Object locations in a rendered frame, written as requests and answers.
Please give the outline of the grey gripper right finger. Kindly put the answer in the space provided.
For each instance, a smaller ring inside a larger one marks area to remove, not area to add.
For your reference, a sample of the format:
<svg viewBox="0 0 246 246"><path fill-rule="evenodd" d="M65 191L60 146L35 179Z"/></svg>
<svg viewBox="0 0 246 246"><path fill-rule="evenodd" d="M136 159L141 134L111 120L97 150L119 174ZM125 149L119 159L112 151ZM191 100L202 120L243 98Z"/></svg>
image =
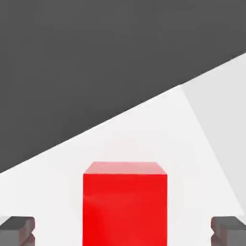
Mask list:
<svg viewBox="0 0 246 246"><path fill-rule="evenodd" d="M211 246L246 246L246 225L235 216L212 217Z"/></svg>

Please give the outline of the small red cube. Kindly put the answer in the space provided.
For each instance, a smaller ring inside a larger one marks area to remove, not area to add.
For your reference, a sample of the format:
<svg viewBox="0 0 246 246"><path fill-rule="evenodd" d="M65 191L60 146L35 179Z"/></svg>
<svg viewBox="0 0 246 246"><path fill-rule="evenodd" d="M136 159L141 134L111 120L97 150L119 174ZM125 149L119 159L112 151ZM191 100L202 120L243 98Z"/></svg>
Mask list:
<svg viewBox="0 0 246 246"><path fill-rule="evenodd" d="M83 174L82 246L168 246L167 210L156 162L95 161Z"/></svg>

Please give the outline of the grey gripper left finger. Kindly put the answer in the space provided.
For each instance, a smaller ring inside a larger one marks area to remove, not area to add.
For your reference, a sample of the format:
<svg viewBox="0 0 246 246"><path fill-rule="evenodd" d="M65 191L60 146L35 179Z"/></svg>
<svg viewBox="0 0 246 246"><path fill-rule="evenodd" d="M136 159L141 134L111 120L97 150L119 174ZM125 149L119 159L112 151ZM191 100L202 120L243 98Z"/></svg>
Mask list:
<svg viewBox="0 0 246 246"><path fill-rule="evenodd" d="M35 246L34 217L11 216L0 225L0 246Z"/></svg>

